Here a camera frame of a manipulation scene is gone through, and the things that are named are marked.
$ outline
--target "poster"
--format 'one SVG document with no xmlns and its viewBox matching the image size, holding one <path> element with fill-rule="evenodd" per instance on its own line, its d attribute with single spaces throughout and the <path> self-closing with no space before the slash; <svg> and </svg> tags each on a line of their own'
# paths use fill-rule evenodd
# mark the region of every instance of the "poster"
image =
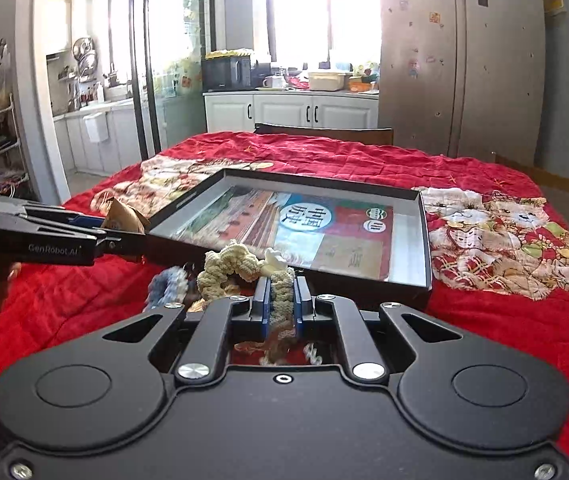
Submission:
<svg viewBox="0 0 569 480">
<path fill-rule="evenodd" d="M 173 234 L 221 250 L 231 240 L 258 257 L 272 247 L 298 267 L 387 280 L 390 206 L 234 186 Z"/>
</svg>

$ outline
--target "plastic container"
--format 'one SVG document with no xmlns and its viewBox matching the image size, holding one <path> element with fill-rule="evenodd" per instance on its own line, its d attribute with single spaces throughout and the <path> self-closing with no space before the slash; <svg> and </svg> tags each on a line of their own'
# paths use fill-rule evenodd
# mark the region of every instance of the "plastic container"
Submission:
<svg viewBox="0 0 569 480">
<path fill-rule="evenodd" d="M 353 72 L 343 70 L 314 70 L 309 71 L 309 90 L 335 92 L 346 88 L 349 76 Z"/>
<path fill-rule="evenodd" d="M 97 144 L 109 138 L 109 129 L 106 126 L 106 114 L 104 112 L 85 115 L 84 121 L 85 127 L 87 128 L 88 140 Z"/>
<path fill-rule="evenodd" d="M 351 92 L 368 92 L 371 90 L 371 83 L 353 82 L 349 84 Z"/>
</svg>

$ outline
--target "red quilt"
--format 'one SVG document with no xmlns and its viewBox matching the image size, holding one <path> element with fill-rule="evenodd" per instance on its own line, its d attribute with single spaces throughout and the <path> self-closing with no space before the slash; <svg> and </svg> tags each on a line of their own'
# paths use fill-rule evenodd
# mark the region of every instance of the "red quilt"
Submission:
<svg viewBox="0 0 569 480">
<path fill-rule="evenodd" d="M 459 187 L 522 198 L 541 196 L 525 175 L 472 158 L 428 156 L 417 150 L 364 146 L 315 137 L 202 134 L 164 152 L 176 158 L 270 160 L 266 171 L 326 176 L 398 187 Z M 98 190 L 137 180 L 127 168 L 66 206 L 90 212 Z M 549 217 L 563 220 L 548 205 Z M 0 315 L 0 373 L 16 360 L 138 314 L 160 269 L 105 256 L 93 267 L 25 265 Z M 456 326 L 544 359 L 569 379 L 569 292 L 544 300 L 512 294 L 455 290 L 437 280 L 427 312 Z M 569 454 L 569 419 L 559 441 Z"/>
</svg>

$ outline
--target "knitted yarn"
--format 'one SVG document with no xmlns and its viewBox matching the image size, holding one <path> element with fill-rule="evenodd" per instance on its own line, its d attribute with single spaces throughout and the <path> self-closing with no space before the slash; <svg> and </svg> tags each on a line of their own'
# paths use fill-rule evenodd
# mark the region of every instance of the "knitted yarn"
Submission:
<svg viewBox="0 0 569 480">
<path fill-rule="evenodd" d="M 235 240 L 219 253 L 209 251 L 204 257 L 204 270 L 198 275 L 198 289 L 207 304 L 226 294 L 222 283 L 237 272 L 245 282 L 254 282 L 261 276 L 264 260 L 251 254 L 244 244 Z"/>
<path fill-rule="evenodd" d="M 143 312 L 167 303 L 183 303 L 188 291 L 186 270 L 170 267 L 157 274 L 149 283 L 147 306 Z"/>
<path fill-rule="evenodd" d="M 226 296 L 222 283 L 237 272 L 245 282 L 254 282 L 260 276 L 270 276 L 272 311 L 269 326 L 293 328 L 293 280 L 295 272 L 288 267 L 282 254 L 271 248 L 266 250 L 266 259 L 258 260 L 247 246 L 231 240 L 219 253 L 209 251 L 204 260 L 204 270 L 198 275 L 198 288 L 204 300 L 211 303 Z M 295 337 L 295 330 L 287 330 L 280 338 Z"/>
</svg>

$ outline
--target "window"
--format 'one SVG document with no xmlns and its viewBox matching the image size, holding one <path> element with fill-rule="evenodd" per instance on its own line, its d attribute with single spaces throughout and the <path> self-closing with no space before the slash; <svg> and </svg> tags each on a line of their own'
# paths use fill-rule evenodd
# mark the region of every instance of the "window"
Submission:
<svg viewBox="0 0 569 480">
<path fill-rule="evenodd" d="M 108 0 L 109 58 L 121 82 L 131 79 L 129 0 Z"/>
<path fill-rule="evenodd" d="M 272 60 L 289 66 L 379 61 L 380 0 L 267 0 Z"/>
</svg>

